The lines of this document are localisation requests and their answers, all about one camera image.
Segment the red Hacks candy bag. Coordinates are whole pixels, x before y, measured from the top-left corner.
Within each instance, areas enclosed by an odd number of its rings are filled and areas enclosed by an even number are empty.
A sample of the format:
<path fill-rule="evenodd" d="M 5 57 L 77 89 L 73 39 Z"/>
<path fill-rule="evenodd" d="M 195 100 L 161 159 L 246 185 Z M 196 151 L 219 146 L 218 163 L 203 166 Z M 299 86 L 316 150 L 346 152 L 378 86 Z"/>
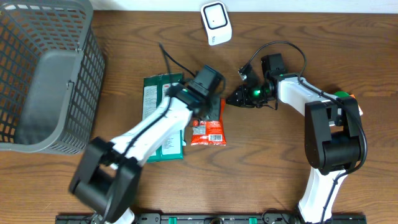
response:
<path fill-rule="evenodd" d="M 213 105 L 207 120 L 194 120 L 192 124 L 191 145 L 225 146 L 226 138 L 223 128 L 223 111 L 225 99 L 218 99 Z"/>

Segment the green 3M gloves pack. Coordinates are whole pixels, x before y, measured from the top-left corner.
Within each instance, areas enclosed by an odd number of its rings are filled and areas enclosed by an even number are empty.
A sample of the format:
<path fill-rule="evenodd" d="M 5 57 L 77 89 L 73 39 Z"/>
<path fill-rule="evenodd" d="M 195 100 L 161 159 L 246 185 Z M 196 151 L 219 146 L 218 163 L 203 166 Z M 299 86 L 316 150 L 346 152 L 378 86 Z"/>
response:
<path fill-rule="evenodd" d="M 160 105 L 170 87 L 170 82 L 173 81 L 172 84 L 176 85 L 182 79 L 182 73 L 144 78 L 142 119 L 146 119 Z M 186 145 L 184 135 L 185 131 L 183 129 L 171 135 L 147 161 L 161 162 L 183 159 L 183 147 Z"/>

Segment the green lid jar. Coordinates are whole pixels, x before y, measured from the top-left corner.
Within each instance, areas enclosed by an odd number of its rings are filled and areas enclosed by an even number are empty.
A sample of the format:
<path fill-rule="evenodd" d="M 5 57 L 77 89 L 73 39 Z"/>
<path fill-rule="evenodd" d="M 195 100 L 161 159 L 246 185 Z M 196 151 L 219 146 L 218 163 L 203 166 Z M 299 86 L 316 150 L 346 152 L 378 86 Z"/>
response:
<path fill-rule="evenodd" d="M 345 91 L 337 91 L 337 92 L 334 93 L 334 95 L 339 97 L 339 98 L 344 98 L 344 97 L 350 96 L 350 94 L 345 92 Z"/>

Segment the small orange carton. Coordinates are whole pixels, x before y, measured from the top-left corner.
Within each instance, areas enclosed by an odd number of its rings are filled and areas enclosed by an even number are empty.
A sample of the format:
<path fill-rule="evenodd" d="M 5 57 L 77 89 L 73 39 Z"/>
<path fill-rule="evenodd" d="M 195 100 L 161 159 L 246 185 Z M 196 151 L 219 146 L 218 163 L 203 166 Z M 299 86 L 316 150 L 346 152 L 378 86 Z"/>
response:
<path fill-rule="evenodd" d="M 350 96 L 353 98 L 356 98 L 354 94 L 350 94 Z M 358 104 L 358 110 L 359 110 L 359 115 L 362 116 L 364 113 L 363 113 L 361 107 L 359 106 L 359 104 Z"/>

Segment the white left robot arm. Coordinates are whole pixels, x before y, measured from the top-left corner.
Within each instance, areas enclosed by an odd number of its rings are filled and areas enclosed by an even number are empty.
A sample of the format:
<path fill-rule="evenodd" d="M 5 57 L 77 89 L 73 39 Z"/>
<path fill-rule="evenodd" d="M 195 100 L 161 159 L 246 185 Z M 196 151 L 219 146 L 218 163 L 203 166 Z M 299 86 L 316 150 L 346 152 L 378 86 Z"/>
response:
<path fill-rule="evenodd" d="M 193 117 L 206 116 L 217 97 L 193 82 L 172 85 L 156 110 L 134 128 L 109 142 L 97 137 L 87 145 L 69 191 L 101 223 L 116 223 L 136 196 L 148 158 Z"/>

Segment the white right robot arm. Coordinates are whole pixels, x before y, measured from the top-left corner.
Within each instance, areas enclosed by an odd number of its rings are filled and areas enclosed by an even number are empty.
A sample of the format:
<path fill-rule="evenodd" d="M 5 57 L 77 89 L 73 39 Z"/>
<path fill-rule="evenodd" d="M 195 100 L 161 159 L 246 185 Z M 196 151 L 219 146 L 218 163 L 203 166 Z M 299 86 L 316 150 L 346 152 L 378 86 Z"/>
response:
<path fill-rule="evenodd" d="M 262 108 L 269 101 L 290 105 L 305 118 L 304 148 L 311 171 L 298 214 L 290 222 L 326 223 L 342 182 L 367 156 L 358 102 L 325 93 L 296 73 L 268 75 L 263 85 L 247 81 L 226 99 L 240 108 Z"/>

